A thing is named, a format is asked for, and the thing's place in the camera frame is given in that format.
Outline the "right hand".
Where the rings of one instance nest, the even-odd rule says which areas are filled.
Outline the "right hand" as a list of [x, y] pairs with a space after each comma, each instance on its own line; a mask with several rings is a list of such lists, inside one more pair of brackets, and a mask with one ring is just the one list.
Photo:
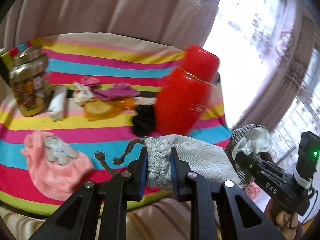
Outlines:
[[285, 239], [301, 239], [304, 232], [297, 213], [290, 214], [280, 210], [279, 205], [273, 199], [270, 199], [265, 207], [264, 214], [275, 226], [280, 228]]

